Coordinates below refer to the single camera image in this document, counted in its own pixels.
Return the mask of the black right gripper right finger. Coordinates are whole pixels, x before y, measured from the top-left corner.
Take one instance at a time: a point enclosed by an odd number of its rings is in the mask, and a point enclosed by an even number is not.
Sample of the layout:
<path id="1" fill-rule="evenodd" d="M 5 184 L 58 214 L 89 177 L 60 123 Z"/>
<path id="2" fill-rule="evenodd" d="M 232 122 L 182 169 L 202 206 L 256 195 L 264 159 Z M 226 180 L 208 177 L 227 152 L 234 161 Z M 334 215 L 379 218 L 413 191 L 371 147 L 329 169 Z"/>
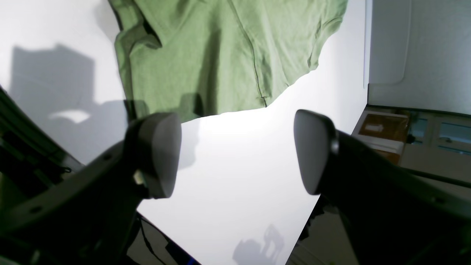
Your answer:
<path id="1" fill-rule="evenodd" d="M 295 113 L 305 190 L 336 208 L 361 265 L 469 265 L 471 207 L 400 169 L 328 117 Z"/>

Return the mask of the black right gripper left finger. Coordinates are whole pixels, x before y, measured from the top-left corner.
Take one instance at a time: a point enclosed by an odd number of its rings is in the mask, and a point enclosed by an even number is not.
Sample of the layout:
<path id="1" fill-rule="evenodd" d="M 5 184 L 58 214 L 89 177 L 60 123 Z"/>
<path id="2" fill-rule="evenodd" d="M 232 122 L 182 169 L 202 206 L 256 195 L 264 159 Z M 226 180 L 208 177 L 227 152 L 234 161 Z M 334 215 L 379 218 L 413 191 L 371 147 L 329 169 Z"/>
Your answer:
<path id="1" fill-rule="evenodd" d="M 74 176 L 1 213 L 1 264 L 118 264 L 141 201 L 172 195 L 181 142 L 176 113 L 131 123 Z"/>

